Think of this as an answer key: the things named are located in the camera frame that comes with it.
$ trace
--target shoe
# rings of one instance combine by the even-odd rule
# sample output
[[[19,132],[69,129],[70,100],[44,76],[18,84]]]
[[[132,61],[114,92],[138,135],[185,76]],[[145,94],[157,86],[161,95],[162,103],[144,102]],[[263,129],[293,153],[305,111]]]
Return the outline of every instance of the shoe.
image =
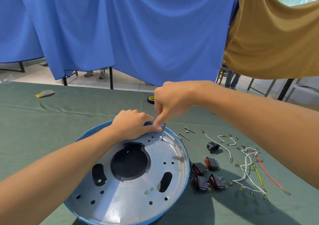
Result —
[[[99,79],[105,79],[105,73],[103,71],[100,72]]]
[[[93,71],[88,71],[84,74],[85,77],[90,77],[93,75]]]

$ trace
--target tan fabric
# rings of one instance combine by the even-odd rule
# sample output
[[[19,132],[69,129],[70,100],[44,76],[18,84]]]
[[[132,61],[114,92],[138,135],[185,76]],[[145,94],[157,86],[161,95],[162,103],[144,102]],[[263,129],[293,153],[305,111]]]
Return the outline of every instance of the tan fabric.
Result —
[[[319,0],[293,7],[239,0],[224,59],[235,73],[258,79],[318,76]]]

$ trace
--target black electrical tape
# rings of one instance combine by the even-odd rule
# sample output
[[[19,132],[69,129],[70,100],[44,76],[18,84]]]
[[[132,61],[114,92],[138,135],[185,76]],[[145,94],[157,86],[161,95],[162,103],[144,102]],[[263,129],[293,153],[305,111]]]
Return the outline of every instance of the black electrical tape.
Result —
[[[154,101],[154,96],[149,96],[149,97],[147,97],[147,102],[154,105],[154,103],[155,103],[155,101]]]

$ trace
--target metal pin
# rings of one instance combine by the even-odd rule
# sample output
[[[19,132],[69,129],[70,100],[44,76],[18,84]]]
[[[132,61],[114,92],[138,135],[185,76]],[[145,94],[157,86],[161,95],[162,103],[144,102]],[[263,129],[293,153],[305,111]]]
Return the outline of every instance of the metal pin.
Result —
[[[163,132],[162,132],[162,139],[161,139],[161,141],[163,141],[163,139],[164,139],[165,125],[166,125],[166,123],[164,123],[164,125],[163,125]]]
[[[180,135],[182,135],[184,138],[186,138],[189,141],[189,139],[187,137],[185,137],[183,134],[180,133]]]
[[[188,128],[185,128],[186,130],[189,130],[189,131],[191,131],[191,132],[193,132],[193,133],[195,133],[194,131],[192,131],[192,130],[190,130],[190,129],[188,129]]]

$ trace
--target floor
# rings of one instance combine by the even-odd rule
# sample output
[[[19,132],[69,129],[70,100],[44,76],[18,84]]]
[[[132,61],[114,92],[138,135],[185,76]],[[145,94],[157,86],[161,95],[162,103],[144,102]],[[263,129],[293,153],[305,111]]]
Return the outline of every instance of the floor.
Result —
[[[45,59],[37,59],[32,61],[23,62],[25,66],[25,73],[9,72],[0,70],[0,83],[2,79],[10,77],[9,81],[27,82],[27,83],[40,83],[40,84],[54,84],[62,85],[61,80],[55,80],[48,67],[43,67],[42,64]],[[1,64],[2,69],[14,69],[19,70],[18,63]],[[100,71],[94,71],[94,75],[91,77],[84,77],[85,72],[78,72],[79,76],[71,76],[67,79],[69,86],[81,86],[88,88],[102,88],[110,89],[109,71],[106,70],[106,78],[99,79]],[[226,77],[223,78],[221,85],[225,84]],[[237,84],[237,90],[241,92],[248,92],[253,95],[262,96],[262,94],[249,90],[247,91],[250,79],[245,76],[241,76]],[[124,74],[118,70],[113,69],[113,84],[116,90],[131,90],[131,91],[143,91],[154,92],[156,86],[145,85],[144,81],[140,81],[127,74]],[[265,87],[253,84],[252,87],[265,93],[267,90]],[[274,98],[276,93],[271,92],[269,97]]]

